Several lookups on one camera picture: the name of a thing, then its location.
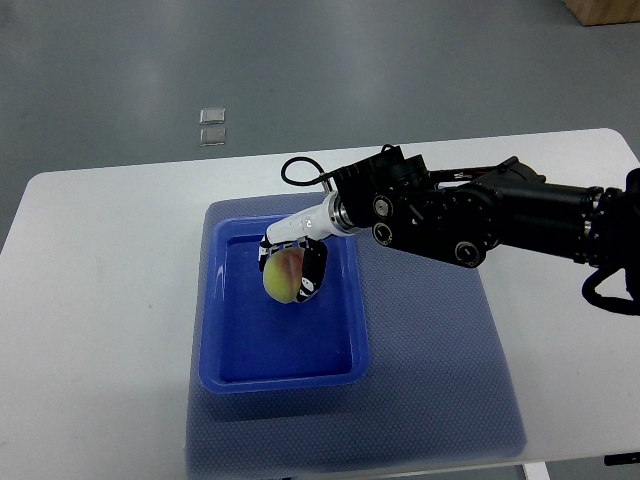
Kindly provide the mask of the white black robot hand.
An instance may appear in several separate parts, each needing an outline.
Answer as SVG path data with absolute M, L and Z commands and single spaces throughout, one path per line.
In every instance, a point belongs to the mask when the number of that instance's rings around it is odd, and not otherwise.
M 296 302 L 317 294 L 323 284 L 328 261 L 329 237 L 347 237 L 358 231 L 350 221 L 338 193 L 325 196 L 322 203 L 271 224 L 259 243 L 258 267 L 262 273 L 269 257 L 277 251 L 299 247 L 304 250 L 302 285 Z

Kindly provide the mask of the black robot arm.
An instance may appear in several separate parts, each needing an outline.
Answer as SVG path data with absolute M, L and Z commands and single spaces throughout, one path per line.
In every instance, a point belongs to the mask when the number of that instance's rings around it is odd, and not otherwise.
M 298 243 L 299 300 L 315 295 L 324 240 L 370 230 L 382 246 L 466 268 L 498 245 L 568 258 L 593 268 L 582 287 L 591 305 L 639 312 L 639 174 L 623 188 L 550 184 L 518 158 L 488 167 L 430 170 L 421 156 L 386 145 L 369 158 L 317 178 L 321 204 L 268 227 L 259 257 Z

